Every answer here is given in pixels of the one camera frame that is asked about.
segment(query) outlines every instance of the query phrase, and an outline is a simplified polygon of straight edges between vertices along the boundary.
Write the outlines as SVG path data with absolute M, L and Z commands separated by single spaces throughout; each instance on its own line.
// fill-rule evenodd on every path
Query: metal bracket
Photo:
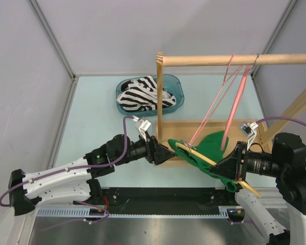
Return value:
M 257 128 L 258 124 L 256 122 L 252 122 L 249 124 L 246 121 L 243 121 L 239 125 L 240 131 L 247 136 L 247 150 L 250 148 L 251 144 L 254 142 L 256 136 L 257 136 Z
M 135 127 L 139 130 L 139 133 L 141 134 L 142 138 L 145 139 L 145 141 L 147 141 L 146 131 L 151 126 L 152 124 L 151 121 L 145 117 L 138 118 L 135 116 L 134 116 L 134 121 L 136 121 Z

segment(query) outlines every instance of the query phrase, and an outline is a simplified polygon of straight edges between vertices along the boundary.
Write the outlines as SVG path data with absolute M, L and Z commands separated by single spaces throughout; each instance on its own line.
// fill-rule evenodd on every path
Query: wooden board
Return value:
M 224 157 L 227 156 L 232 150 L 235 148 L 237 141 L 247 141 L 245 135 L 239 130 L 238 126 L 243 121 L 253 122 L 257 119 L 237 119 L 233 120 L 231 128 L 229 130 L 229 143 L 225 150 Z M 204 137 L 209 134 L 222 131 L 225 129 L 226 120 L 210 120 L 205 127 L 202 129 L 201 133 L 198 135 L 193 145 L 198 145 Z M 170 121 L 162 121 L 163 135 L 162 135 L 162 144 L 169 147 L 168 139 L 178 139 L 189 142 L 199 127 L 201 120 L 170 120 Z M 267 127 L 264 123 L 260 124 L 258 127 L 258 134 L 254 142 L 260 143 L 261 136 L 265 133 Z M 156 123 L 156 136 L 158 137 L 158 124 Z M 258 145 L 253 145 L 251 147 L 253 151 L 260 151 Z M 264 146 L 264 150 L 266 152 L 271 152 L 272 144 L 269 143 Z M 174 157 L 160 166 L 164 167 L 179 167 L 179 166 L 191 166 L 184 159 L 179 157 Z

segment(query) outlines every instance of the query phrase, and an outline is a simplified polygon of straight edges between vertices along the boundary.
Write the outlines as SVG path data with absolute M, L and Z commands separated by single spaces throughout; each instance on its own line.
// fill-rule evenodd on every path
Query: wooden post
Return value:
M 157 53 L 157 84 L 158 84 L 158 142 L 162 143 L 162 92 L 163 92 L 163 53 Z
M 284 111 L 282 116 L 296 117 L 306 108 L 306 89 L 295 99 L 295 101 Z M 274 136 L 279 133 L 290 121 L 277 120 L 261 136 L 261 144 L 265 146 Z

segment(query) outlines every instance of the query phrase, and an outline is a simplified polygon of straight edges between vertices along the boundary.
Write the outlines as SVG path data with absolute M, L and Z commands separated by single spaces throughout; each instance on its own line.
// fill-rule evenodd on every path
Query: green fabric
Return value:
M 221 151 L 221 142 L 224 131 L 216 132 L 206 136 L 201 143 L 196 146 L 196 151 L 201 153 L 202 155 L 210 158 L 215 162 L 219 162 L 223 159 L 224 151 Z M 225 149 L 228 145 L 228 138 L 226 139 Z M 236 184 L 233 183 L 232 180 L 224 178 L 220 175 L 210 173 L 209 169 L 211 165 L 207 162 L 201 160 L 190 152 L 184 153 L 182 149 L 178 148 L 175 144 L 179 142 L 179 140 L 169 139 L 168 143 L 170 147 L 176 152 L 177 156 L 184 158 L 187 162 L 192 164 L 195 167 L 198 167 L 202 172 L 208 174 L 212 178 L 220 179 L 221 182 L 225 185 L 228 191 L 234 192 L 237 190 Z

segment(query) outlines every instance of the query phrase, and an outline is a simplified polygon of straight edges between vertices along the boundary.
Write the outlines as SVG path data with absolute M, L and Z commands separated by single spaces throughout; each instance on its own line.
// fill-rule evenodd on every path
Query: metal hook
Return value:
M 255 59 L 255 62 L 254 62 L 254 64 L 253 64 L 253 66 L 256 65 L 257 61 L 259 60 L 259 57 L 260 57 L 260 53 L 257 53 L 257 54 L 256 54 L 256 59 Z
M 193 150 L 196 149 L 196 148 L 193 147 L 190 143 L 184 141 L 183 139 L 181 140 L 181 142 L 183 143 L 184 146 L 187 146 L 187 147 L 189 148 L 190 152 L 192 151 L 192 149 L 193 149 Z

